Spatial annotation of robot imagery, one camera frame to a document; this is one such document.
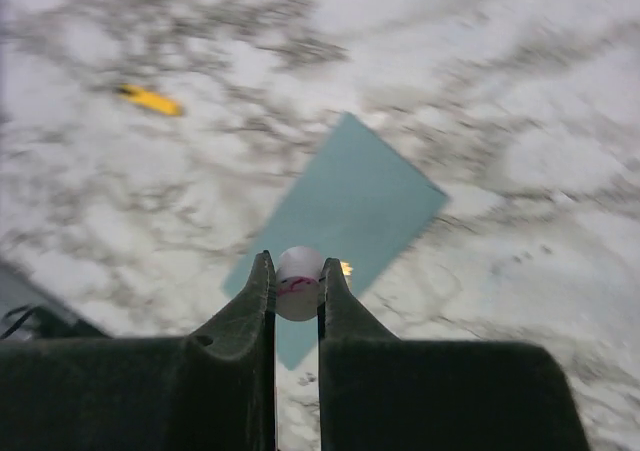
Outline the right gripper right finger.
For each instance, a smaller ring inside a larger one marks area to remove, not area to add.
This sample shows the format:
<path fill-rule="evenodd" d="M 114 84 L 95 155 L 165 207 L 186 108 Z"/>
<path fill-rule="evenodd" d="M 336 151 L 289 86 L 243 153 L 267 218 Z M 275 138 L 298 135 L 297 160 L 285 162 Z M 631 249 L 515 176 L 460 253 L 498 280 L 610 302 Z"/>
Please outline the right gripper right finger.
<path fill-rule="evenodd" d="M 585 450 L 567 379 L 520 341 L 403 340 L 324 265 L 318 311 L 325 450 Z"/>

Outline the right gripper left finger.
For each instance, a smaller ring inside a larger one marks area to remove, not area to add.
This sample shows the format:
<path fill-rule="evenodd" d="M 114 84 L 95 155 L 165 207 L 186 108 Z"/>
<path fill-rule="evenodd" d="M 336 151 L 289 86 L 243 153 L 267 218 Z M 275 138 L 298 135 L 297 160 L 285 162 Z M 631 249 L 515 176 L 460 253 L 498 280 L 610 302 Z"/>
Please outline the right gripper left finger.
<path fill-rule="evenodd" d="M 183 336 L 116 338 L 1 268 L 5 450 L 273 450 L 275 271 Z"/>

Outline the white glue stick cap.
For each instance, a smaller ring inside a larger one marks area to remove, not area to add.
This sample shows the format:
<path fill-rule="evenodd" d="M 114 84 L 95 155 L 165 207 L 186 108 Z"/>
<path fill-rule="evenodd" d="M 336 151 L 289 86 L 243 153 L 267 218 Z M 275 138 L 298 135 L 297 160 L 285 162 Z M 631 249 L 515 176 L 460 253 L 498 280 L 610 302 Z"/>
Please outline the white glue stick cap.
<path fill-rule="evenodd" d="M 280 255 L 276 269 L 276 312 L 280 317 L 303 322 L 316 316 L 323 266 L 323 256 L 309 247 L 292 247 Z"/>

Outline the teal envelope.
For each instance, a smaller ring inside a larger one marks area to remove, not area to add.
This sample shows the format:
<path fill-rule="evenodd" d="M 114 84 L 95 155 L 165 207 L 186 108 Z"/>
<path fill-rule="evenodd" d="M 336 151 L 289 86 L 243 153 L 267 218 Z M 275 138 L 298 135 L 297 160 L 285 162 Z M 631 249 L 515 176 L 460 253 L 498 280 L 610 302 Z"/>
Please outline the teal envelope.
<path fill-rule="evenodd" d="M 225 294 L 241 291 L 257 254 L 277 259 L 303 245 L 348 263 L 350 291 L 361 297 L 447 201 L 443 190 L 346 113 L 234 265 Z"/>

